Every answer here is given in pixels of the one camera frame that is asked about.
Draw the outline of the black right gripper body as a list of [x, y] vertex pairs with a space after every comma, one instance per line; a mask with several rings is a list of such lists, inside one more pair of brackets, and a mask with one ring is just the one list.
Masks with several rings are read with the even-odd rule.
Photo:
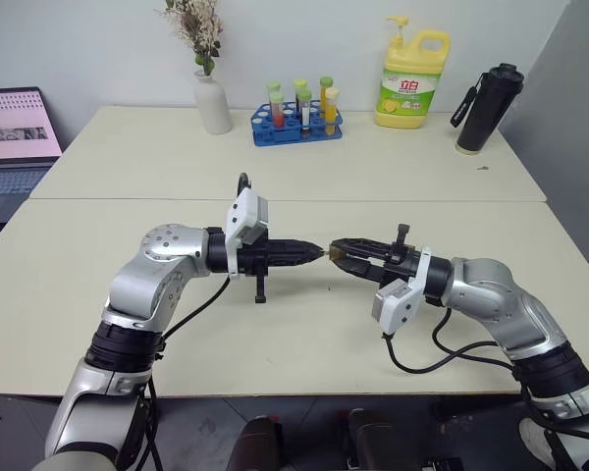
[[379, 288], [397, 279], [407, 282], [410, 277], [416, 275], [421, 254], [413, 245], [405, 243], [409, 229], [410, 225], [398, 224], [396, 240], [390, 244], [390, 248], [384, 255], [383, 275]]

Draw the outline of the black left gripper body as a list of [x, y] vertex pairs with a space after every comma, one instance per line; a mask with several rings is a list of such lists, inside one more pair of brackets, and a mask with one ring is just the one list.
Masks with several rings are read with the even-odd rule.
[[254, 302], [266, 302], [265, 279], [268, 276], [270, 254], [268, 231], [265, 230], [253, 243], [244, 243], [238, 250], [238, 271], [241, 275], [252, 277], [256, 281]]

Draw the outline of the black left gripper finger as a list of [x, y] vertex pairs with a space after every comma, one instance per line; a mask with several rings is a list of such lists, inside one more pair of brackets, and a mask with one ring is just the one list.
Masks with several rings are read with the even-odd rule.
[[323, 248], [305, 240], [274, 239], [273, 251], [281, 254], [322, 254]]
[[273, 255], [274, 267], [291, 267], [311, 263], [322, 257], [321, 252], [292, 252]]

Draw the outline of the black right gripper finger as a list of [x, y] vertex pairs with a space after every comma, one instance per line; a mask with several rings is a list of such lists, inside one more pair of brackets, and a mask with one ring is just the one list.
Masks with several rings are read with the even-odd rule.
[[371, 282], [382, 282], [385, 274], [383, 267], [374, 265], [366, 259], [349, 255], [335, 258], [334, 264], [347, 274]]
[[354, 257], [387, 257], [392, 252], [388, 243], [361, 237], [336, 239], [330, 247]]

